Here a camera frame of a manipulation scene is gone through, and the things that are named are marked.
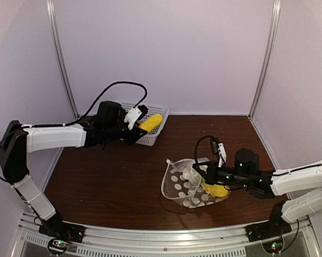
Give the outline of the yellow fake banana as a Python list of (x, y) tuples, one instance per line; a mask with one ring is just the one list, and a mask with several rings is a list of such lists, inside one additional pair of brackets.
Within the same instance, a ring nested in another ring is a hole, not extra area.
[(139, 128), (150, 133), (157, 126), (159, 126), (163, 121), (163, 116), (161, 114), (154, 114), (147, 118), (143, 123), (139, 125)]

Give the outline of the clear zip top bag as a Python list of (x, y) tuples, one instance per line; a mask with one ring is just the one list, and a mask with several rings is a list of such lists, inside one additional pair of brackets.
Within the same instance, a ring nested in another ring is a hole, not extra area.
[(198, 208), (226, 200), (211, 196), (201, 186), (201, 175), (193, 169), (195, 160), (186, 158), (167, 164), (161, 184), (162, 195), (186, 208)]

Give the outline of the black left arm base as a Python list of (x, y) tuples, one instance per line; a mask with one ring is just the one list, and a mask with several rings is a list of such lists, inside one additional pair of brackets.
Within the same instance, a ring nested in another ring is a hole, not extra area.
[(66, 242), (82, 243), (85, 227), (63, 221), (63, 218), (54, 215), (48, 220), (41, 219), (39, 233)]

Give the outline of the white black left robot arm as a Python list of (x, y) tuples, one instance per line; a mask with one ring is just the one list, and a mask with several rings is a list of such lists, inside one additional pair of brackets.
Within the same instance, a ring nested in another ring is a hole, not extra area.
[(47, 175), (38, 169), (50, 172), (47, 164), (63, 148), (105, 147), (117, 140), (136, 143), (147, 133), (139, 124), (147, 113), (148, 107), (143, 104), (125, 110), (120, 103), (104, 101), (95, 115), (84, 115), (70, 123), (29, 125), (12, 120), (0, 141), (3, 180), (25, 200), (46, 229), (61, 238), (67, 227), (44, 194), (42, 178)]

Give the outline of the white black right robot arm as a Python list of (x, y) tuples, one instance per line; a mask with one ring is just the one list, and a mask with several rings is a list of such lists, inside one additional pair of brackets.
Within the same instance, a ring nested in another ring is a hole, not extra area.
[(193, 169), (209, 185), (240, 185), (250, 195), (262, 200), (308, 190), (307, 194), (280, 204), (277, 216), (264, 224), (264, 232), (271, 237), (285, 227), (285, 222), (292, 223), (322, 210), (322, 160), (298, 168), (262, 171), (259, 155), (241, 148), (235, 153), (233, 167), (226, 166), (220, 156), (217, 161), (195, 161)]

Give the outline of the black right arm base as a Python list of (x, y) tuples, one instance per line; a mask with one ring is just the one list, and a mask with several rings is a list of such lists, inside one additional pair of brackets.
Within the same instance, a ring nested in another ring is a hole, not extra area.
[(265, 240), (273, 237), (280, 237), (284, 233), (292, 231), (290, 224), (282, 221), (266, 221), (247, 225), (246, 233), (249, 242)]

